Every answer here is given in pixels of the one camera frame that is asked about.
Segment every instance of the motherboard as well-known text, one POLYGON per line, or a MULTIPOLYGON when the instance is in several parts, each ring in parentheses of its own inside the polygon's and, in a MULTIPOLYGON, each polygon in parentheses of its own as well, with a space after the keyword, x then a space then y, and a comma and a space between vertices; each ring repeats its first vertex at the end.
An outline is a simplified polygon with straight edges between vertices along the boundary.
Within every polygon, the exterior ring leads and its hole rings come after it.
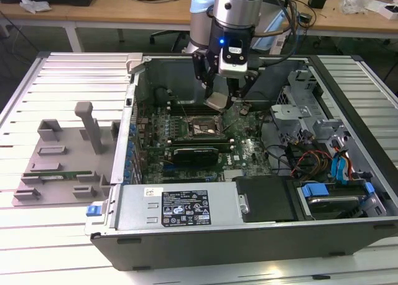
POLYGON ((142 183, 224 182, 270 174, 259 143, 261 114, 249 109, 236 103, 220 115, 205 105, 138 104, 142 183))

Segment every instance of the blue clip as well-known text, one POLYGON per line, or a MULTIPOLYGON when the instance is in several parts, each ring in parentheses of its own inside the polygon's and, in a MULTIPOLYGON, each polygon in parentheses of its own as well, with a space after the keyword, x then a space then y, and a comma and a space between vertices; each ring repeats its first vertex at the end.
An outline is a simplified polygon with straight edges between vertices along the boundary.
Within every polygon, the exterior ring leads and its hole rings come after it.
POLYGON ((100 206, 100 205, 87 206, 86 216, 87 217, 99 217, 102 215, 101 210, 102 210, 102 206, 100 206))
POLYGON ((344 158, 340 158, 337 168, 337 176, 336 179, 340 181, 342 184, 347 184, 347 180, 344 179, 344 168, 346 167, 346 160, 344 158))
POLYGON ((306 184, 301 189, 305 198, 313 196, 329 196, 326 184, 306 184))
POLYGON ((365 183, 365 189, 368 191, 368 194, 374 193, 374 187, 370 182, 365 183))
POLYGON ((331 162, 331 176, 336 177, 337 175, 337 163, 338 163, 338 157, 334 157, 332 162, 331 162))

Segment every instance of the robotic arm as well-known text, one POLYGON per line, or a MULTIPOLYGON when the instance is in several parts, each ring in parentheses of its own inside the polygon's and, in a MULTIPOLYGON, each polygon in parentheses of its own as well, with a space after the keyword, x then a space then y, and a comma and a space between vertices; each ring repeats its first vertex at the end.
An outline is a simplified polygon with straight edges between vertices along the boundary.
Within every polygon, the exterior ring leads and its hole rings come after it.
MULTIPOLYGON (((256 82, 259 72, 248 67, 255 28, 261 12, 267 12, 267 7, 279 8, 279 5, 277 0, 214 0, 213 7, 212 0, 192 1, 191 43, 187 52, 193 53, 195 75, 206 90, 208 106, 223 112, 238 98, 245 97, 256 82), (228 95, 213 91, 216 75, 226 78, 228 95), (245 85, 240 87, 242 78, 245 85)), ((259 37, 277 34, 280 33, 265 33, 259 37)))

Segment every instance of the open computer chassis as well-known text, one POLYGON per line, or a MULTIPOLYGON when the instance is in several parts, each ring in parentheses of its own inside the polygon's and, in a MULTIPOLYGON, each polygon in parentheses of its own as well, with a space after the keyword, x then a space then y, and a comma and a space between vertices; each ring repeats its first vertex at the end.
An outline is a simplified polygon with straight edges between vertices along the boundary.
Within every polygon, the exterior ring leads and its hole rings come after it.
POLYGON ((398 171, 333 58, 271 59, 220 116, 191 56, 129 56, 113 186, 86 226, 115 268, 350 255, 397 232, 398 171))

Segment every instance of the power supply label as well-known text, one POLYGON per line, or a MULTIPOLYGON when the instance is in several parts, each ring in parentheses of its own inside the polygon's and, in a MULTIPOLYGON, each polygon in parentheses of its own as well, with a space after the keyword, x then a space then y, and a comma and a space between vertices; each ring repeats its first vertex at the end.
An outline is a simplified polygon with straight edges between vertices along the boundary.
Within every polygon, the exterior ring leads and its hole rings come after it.
POLYGON ((162 225, 211 225, 207 190, 162 192, 162 225))

